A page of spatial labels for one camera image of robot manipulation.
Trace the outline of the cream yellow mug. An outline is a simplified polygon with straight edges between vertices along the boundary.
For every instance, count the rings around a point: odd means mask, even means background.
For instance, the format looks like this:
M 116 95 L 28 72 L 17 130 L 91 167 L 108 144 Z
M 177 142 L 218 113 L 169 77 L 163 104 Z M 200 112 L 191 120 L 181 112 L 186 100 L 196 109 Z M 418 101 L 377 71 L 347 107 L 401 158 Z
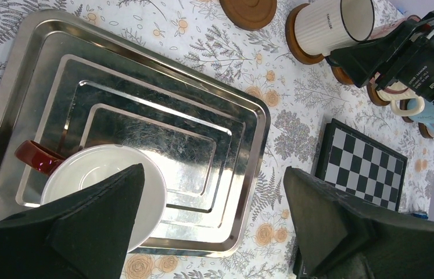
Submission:
M 415 102 L 415 107 L 410 109 L 412 116 L 420 113 L 424 109 L 424 98 L 418 96 L 413 90 L 399 81 L 387 86 L 383 90 L 377 90 L 375 80 L 379 76 L 379 73 L 374 75 L 370 80 L 370 83 L 374 85 L 375 90 L 381 99 L 384 101 L 390 101 L 390 108 L 395 115 L 402 116 L 402 111 L 399 109 L 399 102 L 404 99 L 410 99 Z

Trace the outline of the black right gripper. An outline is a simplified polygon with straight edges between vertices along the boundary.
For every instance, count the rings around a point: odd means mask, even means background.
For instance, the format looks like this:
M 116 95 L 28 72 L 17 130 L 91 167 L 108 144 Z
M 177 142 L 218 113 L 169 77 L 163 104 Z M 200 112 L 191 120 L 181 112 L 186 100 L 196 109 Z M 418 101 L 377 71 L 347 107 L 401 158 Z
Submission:
M 376 27 L 366 41 L 333 50 L 328 63 L 357 87 L 379 73 L 377 90 L 399 81 L 434 105 L 434 10 Z

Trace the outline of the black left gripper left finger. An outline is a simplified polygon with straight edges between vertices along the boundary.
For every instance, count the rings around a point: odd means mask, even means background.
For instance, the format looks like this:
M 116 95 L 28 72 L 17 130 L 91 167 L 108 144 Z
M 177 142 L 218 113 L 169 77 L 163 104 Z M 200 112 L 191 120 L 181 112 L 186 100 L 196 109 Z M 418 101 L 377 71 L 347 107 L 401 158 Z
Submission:
M 145 175 L 141 164 L 0 221 L 0 278 L 119 278 Z

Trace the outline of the white ribbed mug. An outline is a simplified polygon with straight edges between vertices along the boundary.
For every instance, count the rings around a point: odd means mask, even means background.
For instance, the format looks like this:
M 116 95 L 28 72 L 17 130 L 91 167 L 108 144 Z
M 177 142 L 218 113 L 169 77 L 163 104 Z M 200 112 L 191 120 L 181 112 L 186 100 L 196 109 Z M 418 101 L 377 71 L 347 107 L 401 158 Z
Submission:
M 295 34 L 307 54 L 328 56 L 335 49 L 366 41 L 374 23 L 372 0 L 321 0 L 298 13 Z

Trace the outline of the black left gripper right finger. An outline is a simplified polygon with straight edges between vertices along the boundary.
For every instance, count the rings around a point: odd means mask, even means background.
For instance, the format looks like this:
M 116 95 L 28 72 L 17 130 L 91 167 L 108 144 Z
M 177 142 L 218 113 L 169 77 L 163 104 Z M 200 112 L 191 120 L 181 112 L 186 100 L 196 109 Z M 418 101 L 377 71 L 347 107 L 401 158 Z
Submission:
M 434 222 L 287 167 L 284 189 L 306 271 L 320 278 L 434 278 Z

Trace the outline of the dark brown small coaster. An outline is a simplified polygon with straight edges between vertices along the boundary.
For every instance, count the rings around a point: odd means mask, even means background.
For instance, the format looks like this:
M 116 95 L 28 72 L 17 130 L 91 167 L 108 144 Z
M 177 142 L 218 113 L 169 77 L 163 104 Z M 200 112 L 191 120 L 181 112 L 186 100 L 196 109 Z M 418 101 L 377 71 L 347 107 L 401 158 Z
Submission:
M 402 111 L 402 119 L 406 123 L 413 123 L 414 121 L 410 118 L 412 116 L 411 110 L 408 108 L 410 99 L 404 99 L 399 102 L 399 109 Z

